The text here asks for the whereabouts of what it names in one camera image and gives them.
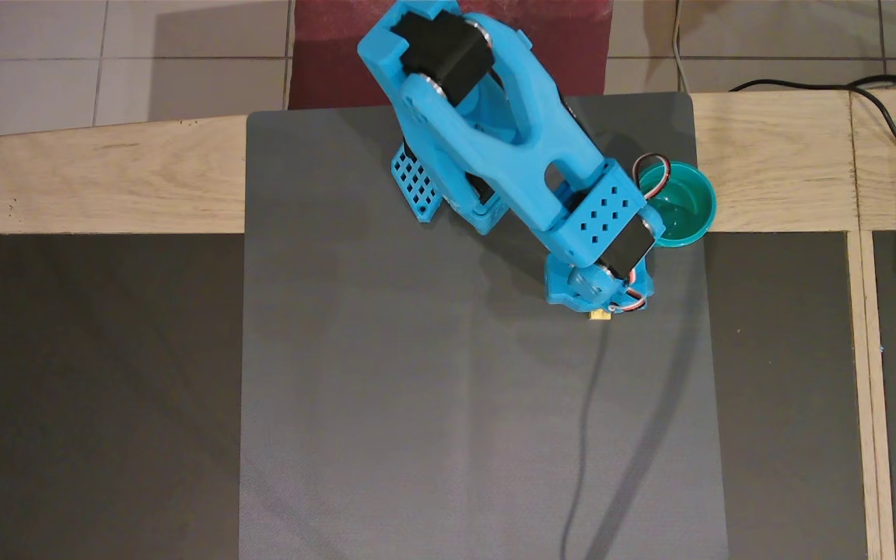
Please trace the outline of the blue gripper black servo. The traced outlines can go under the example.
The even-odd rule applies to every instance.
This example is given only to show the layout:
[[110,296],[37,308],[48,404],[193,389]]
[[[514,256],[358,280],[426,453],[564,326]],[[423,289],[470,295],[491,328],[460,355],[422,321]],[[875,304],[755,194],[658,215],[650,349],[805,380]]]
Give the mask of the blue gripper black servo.
[[600,263],[576,267],[548,255],[544,266],[545,301],[577,313],[629,313],[642,310],[654,295],[654,282],[641,260],[625,279]]

